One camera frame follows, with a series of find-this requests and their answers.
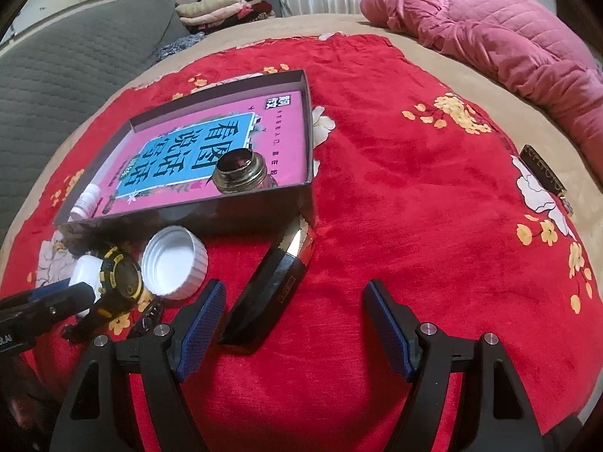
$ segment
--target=bed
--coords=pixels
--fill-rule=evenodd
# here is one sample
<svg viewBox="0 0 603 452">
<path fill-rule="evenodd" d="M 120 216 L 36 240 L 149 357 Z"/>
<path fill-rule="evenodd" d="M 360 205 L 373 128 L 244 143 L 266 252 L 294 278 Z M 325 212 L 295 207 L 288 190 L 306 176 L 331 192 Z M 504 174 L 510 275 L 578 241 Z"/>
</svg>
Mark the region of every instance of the bed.
<svg viewBox="0 0 603 452">
<path fill-rule="evenodd" d="M 202 43 L 143 72 L 115 93 L 93 117 L 71 134 L 46 165 L 8 231 L 0 257 L 0 272 L 4 272 L 12 243 L 24 221 L 40 202 L 46 202 L 46 199 L 40 196 L 52 174 L 95 118 L 122 95 L 124 90 L 147 86 L 202 57 L 233 47 L 248 46 L 266 39 L 297 36 L 324 36 L 324 39 L 328 39 L 329 35 L 335 32 L 385 37 L 395 48 L 402 51 L 408 61 L 434 75 L 459 96 L 479 104 L 493 122 L 512 139 L 517 148 L 520 149 L 524 144 L 534 146 L 568 188 L 567 198 L 575 211 L 572 221 L 589 254 L 595 278 L 603 279 L 603 246 L 600 244 L 600 239 L 603 239 L 603 193 L 598 182 L 585 166 L 583 158 L 565 134 L 541 110 L 474 69 L 426 49 L 412 38 L 376 28 L 357 15 L 307 15 L 226 29 L 208 36 Z M 322 450 L 319 445 L 317 447 L 316 450 Z"/>
</svg>

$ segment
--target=pink folded cloth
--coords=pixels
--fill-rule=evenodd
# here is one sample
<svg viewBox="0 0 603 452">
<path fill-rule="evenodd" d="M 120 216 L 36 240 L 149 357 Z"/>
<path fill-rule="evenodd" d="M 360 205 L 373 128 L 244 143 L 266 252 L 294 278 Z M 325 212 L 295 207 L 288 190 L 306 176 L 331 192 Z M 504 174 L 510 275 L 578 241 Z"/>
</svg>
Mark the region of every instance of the pink folded cloth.
<svg viewBox="0 0 603 452">
<path fill-rule="evenodd" d="M 245 0 L 240 0 L 240 2 L 233 3 L 232 5 L 225 6 L 224 8 L 219 8 L 218 10 L 214 10 L 210 14 L 200 15 L 199 17 L 180 17 L 180 21 L 188 26 L 194 27 L 202 24 L 210 24 L 214 22 L 218 22 L 220 20 L 225 20 L 228 17 L 232 17 L 239 13 L 243 8 L 251 8 L 251 5 L 247 3 Z"/>
<path fill-rule="evenodd" d="M 544 107 L 603 182 L 603 75 L 584 42 L 544 6 L 535 0 L 362 0 L 360 8 L 373 24 L 412 35 Z"/>
</svg>

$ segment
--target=red cloth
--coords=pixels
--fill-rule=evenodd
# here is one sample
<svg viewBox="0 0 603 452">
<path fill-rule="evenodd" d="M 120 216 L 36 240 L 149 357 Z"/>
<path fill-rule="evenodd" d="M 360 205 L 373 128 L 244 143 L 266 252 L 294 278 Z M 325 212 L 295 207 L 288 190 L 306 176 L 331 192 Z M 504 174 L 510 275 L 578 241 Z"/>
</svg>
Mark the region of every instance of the red cloth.
<svg viewBox="0 0 603 452">
<path fill-rule="evenodd" d="M 603 363 L 603 341 L 594 337 L 603 333 L 603 305 L 594 280 L 592 299 L 587 294 L 586 254 L 570 278 L 574 239 L 556 229 L 551 246 L 542 240 L 549 238 L 539 224 L 546 214 L 524 202 L 509 138 L 474 104 L 476 123 L 493 131 L 468 134 L 435 106 L 448 87 L 381 37 L 266 41 L 203 58 L 146 89 L 124 92 L 52 176 L 14 243 L 2 294 L 27 288 L 25 274 L 35 268 L 40 242 L 53 232 L 58 205 L 51 206 L 52 193 L 127 118 L 188 93 L 189 79 L 197 75 L 214 83 L 287 66 L 306 70 L 313 104 L 324 105 L 337 124 L 315 151 L 321 161 L 314 184 L 319 239 L 305 280 L 258 352 L 230 356 L 212 345 L 200 371 L 183 385 L 210 450 L 383 450 L 409 385 L 391 371 L 361 304 L 361 291 L 374 277 L 421 321 L 435 322 L 450 335 L 499 335 L 542 432 L 577 411 Z M 518 224 L 532 231 L 529 244 L 523 230 L 518 236 Z M 204 241 L 207 277 L 225 282 L 230 308 L 267 240 Z M 572 295 L 580 300 L 579 314 L 572 310 Z M 168 311 L 167 320 L 175 311 Z M 60 390 L 76 355 L 52 334 L 29 361 Z M 141 381 L 132 381 L 146 450 L 157 452 Z M 459 376 L 451 379 L 438 452 L 447 447 L 459 383 Z"/>
</svg>

